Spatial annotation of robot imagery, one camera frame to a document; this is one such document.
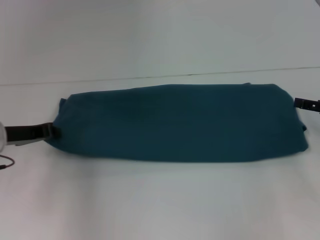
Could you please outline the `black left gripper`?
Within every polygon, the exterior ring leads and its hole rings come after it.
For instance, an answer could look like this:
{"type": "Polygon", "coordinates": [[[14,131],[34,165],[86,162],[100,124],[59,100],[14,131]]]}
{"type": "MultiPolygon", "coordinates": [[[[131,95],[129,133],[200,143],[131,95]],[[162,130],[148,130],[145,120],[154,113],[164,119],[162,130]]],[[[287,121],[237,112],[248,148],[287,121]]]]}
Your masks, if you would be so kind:
{"type": "Polygon", "coordinates": [[[6,144],[23,146],[44,141],[48,138],[60,138],[61,129],[52,122],[29,126],[6,126],[6,144]]]}

